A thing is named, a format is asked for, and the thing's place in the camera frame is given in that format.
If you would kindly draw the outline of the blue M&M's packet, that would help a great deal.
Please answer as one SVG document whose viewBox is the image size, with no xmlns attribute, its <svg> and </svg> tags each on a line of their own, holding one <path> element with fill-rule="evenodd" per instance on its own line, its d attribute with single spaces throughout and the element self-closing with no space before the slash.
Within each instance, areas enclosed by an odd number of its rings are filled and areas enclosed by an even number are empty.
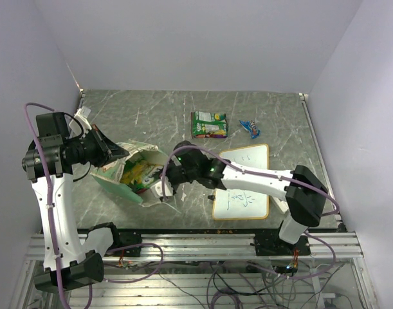
<svg viewBox="0 0 393 309">
<path fill-rule="evenodd" d="M 257 128 L 256 123 L 252 120 L 240 120 L 240 125 L 249 132 L 252 139 L 260 136 L 260 130 Z"/>
</svg>

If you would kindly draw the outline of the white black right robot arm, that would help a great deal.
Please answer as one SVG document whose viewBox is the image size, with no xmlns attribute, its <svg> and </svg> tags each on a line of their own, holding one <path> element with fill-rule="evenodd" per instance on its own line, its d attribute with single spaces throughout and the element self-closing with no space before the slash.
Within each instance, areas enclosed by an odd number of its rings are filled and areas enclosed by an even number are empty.
<svg viewBox="0 0 393 309">
<path fill-rule="evenodd" d="M 247 167 L 187 140 L 177 144 L 171 155 L 179 164 L 167 158 L 156 186 L 156 196 L 161 200 L 174 195 L 178 185 L 197 182 L 208 189 L 247 190 L 286 202 L 288 215 L 273 240 L 280 254 L 294 250 L 300 236 L 307 229 L 318 227 L 324 217 L 327 188 L 306 166 L 283 171 Z"/>
</svg>

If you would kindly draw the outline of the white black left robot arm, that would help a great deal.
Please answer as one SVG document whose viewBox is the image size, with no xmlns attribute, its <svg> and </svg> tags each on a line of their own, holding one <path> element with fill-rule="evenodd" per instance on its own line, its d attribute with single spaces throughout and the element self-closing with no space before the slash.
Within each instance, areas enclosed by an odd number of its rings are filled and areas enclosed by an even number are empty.
<svg viewBox="0 0 393 309">
<path fill-rule="evenodd" d="M 44 264 L 35 276 L 36 289 L 67 292 L 104 278 L 104 255 L 117 254 L 122 246 L 114 223 L 89 229 L 81 242 L 72 205 L 73 165 L 103 167 L 129 152 L 108 139 L 96 126 L 71 137 L 64 112 L 36 117 L 39 131 L 22 166 L 39 203 L 44 234 Z"/>
</svg>

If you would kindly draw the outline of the green snack packet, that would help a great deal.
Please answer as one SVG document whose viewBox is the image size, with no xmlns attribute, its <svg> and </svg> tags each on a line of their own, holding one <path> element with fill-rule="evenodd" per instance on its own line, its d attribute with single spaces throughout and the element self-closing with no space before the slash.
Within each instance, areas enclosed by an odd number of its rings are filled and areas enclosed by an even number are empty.
<svg viewBox="0 0 393 309">
<path fill-rule="evenodd" d="M 224 113 L 193 111 L 190 119 L 192 138 L 228 137 L 228 121 Z"/>
</svg>

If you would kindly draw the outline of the green white paper bag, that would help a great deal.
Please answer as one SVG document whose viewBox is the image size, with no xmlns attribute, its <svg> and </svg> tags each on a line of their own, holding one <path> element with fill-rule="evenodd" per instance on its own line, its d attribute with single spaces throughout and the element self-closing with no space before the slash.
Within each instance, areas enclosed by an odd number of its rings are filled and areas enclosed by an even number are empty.
<svg viewBox="0 0 393 309">
<path fill-rule="evenodd" d="M 93 168 L 90 175 L 107 192 L 142 207 L 166 203 L 167 198 L 174 195 L 168 181 L 161 182 L 168 155 L 156 145 L 134 140 L 118 142 L 117 145 L 129 155 Z"/>
</svg>

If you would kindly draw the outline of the green yellow chips bag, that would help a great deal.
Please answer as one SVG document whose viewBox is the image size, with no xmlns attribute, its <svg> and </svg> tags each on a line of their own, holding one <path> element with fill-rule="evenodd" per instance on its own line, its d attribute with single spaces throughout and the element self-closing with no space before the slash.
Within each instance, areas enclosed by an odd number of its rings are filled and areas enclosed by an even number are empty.
<svg viewBox="0 0 393 309">
<path fill-rule="evenodd" d="M 135 154 L 125 162 L 120 183 L 127 185 L 133 193 L 141 194 L 160 180 L 163 165 L 150 163 L 142 155 Z"/>
</svg>

